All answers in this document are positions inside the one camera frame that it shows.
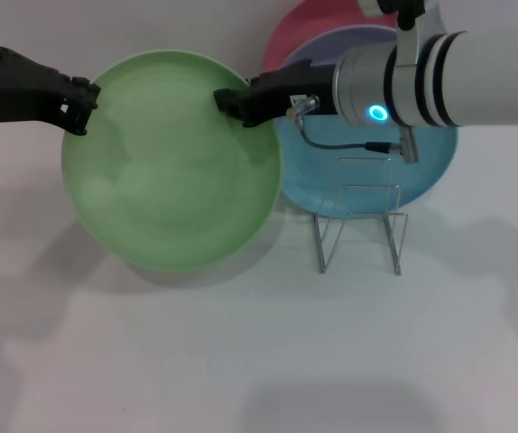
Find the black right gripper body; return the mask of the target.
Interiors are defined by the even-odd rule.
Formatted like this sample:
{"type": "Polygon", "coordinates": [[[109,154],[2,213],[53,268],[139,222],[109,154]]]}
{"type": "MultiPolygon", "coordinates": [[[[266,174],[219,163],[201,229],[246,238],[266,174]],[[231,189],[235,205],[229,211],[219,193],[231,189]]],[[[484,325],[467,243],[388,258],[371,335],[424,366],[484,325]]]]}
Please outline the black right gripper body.
{"type": "Polygon", "coordinates": [[[335,115],[332,95],[334,65],[314,66],[311,60],[299,60],[282,69],[252,78],[240,96],[241,120],[244,127],[256,127],[286,115],[291,97],[315,96],[319,100],[316,115],[335,115]]]}

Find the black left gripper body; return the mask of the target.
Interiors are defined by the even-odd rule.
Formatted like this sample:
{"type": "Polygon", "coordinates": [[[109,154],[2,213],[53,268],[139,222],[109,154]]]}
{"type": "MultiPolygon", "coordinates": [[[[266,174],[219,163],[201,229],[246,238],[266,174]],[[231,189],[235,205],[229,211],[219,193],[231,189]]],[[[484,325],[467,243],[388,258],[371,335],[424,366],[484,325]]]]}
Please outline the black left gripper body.
{"type": "Polygon", "coordinates": [[[62,107],[70,77],[0,46],[0,123],[39,121],[70,127],[62,107]]]}

